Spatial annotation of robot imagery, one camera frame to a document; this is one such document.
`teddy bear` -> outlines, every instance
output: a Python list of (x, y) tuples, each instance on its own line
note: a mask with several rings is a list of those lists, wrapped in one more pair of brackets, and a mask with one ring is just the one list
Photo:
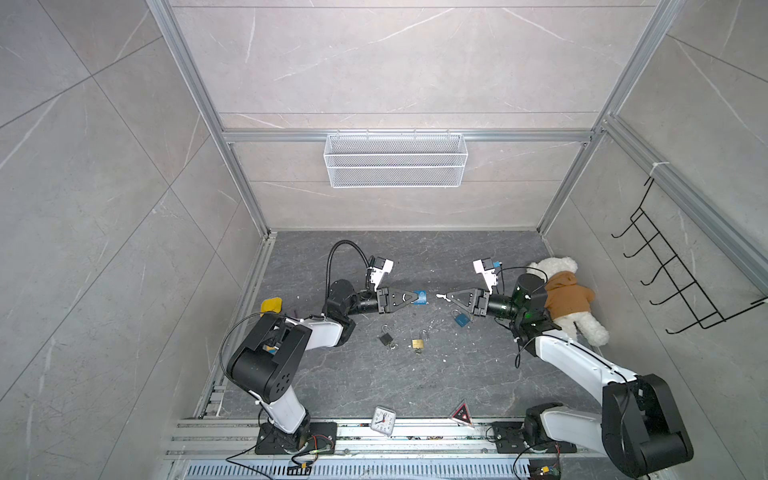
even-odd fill
[(608, 343), (608, 331), (592, 316), (589, 308), (590, 302), (594, 300), (594, 292), (577, 284), (576, 262), (570, 257), (551, 257), (528, 265), (528, 273), (544, 280), (544, 274), (534, 268), (543, 270), (549, 278), (545, 286), (545, 306), (552, 320), (572, 339), (576, 339), (578, 327), (590, 345), (603, 346)]

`padlock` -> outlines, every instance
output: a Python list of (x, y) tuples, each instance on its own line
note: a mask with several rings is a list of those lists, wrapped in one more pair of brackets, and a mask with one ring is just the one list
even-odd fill
[(454, 312), (456, 312), (456, 314), (453, 316), (453, 319), (458, 323), (458, 326), (466, 326), (471, 321), (464, 313), (461, 313), (458, 310), (451, 311), (451, 313)]

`gray marble wall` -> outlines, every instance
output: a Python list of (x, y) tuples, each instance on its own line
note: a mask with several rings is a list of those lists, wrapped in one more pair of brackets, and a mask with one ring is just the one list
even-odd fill
[[(174, 0), (225, 128), (591, 128), (653, 0)], [(471, 144), (455, 189), (329, 186), (240, 144), (271, 227), (533, 228), (577, 144)]]
[(277, 229), (532, 229), (578, 142), (475, 142), (460, 187), (331, 188), (322, 143), (236, 144)]
[(0, 477), (149, 478), (257, 232), (146, 4), (0, 2)]
[(643, 0), (172, 3), (230, 128), (591, 127), (654, 10)]
[[(620, 115), (710, 202), (768, 246), (768, 6), (750, 0), (689, 0), (652, 58)], [(693, 318), (671, 295), (658, 262), (637, 233), (621, 239), (647, 175), (611, 140), (598, 149), (548, 235), (557, 254), (572, 255), (580, 278), (598, 292), (596, 312), (611, 331), (608, 358), (638, 372), (656, 372), (673, 387), (696, 456), (675, 468), (681, 478), (765, 478), (768, 445), (768, 306), (711, 329), (678, 335)], [(663, 192), (651, 188), (645, 210), (726, 316), (760, 292)], [(640, 223), (645, 233), (649, 225)], [(671, 257), (653, 243), (662, 260)], [(673, 268), (679, 285), (690, 282)], [(686, 299), (712, 312), (694, 289)]]
[(621, 117), (768, 251), (768, 2), (688, 0)]

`white wire basket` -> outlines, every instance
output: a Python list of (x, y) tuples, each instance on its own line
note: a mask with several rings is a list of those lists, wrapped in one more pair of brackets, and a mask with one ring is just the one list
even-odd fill
[(458, 187), (467, 163), (461, 134), (330, 134), (323, 157), (333, 188)]

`dark gray floor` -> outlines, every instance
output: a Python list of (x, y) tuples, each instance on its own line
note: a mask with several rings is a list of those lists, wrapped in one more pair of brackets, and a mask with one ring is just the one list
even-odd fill
[[(358, 315), (349, 342), (339, 348), (307, 352), (294, 388), (313, 417), (367, 417), (377, 405), (398, 416), (447, 416), (466, 399), (475, 416), (523, 415), (543, 402), (598, 411), (598, 403), (555, 367), (523, 353), (515, 369), (517, 347), (492, 318), (477, 318), (459, 327), (452, 305), (436, 293), (484, 286), (472, 261), (491, 257), (505, 266), (526, 265), (547, 256), (536, 232), (283, 232), (277, 235), (261, 288), (261, 300), (283, 298), (283, 311), (299, 316), (319, 313), (325, 289), (328, 250), (347, 238), (366, 255), (395, 262), (382, 286), (426, 290), (429, 304), (409, 306), (393, 314)], [(507, 272), (511, 287), (517, 273)], [(331, 280), (346, 278), (362, 289), (364, 264), (351, 247), (334, 255)], [(399, 348), (378, 340), (387, 324)], [(425, 350), (417, 355), (411, 339), (429, 331)], [(253, 399), (231, 386), (220, 414), (255, 418)]]

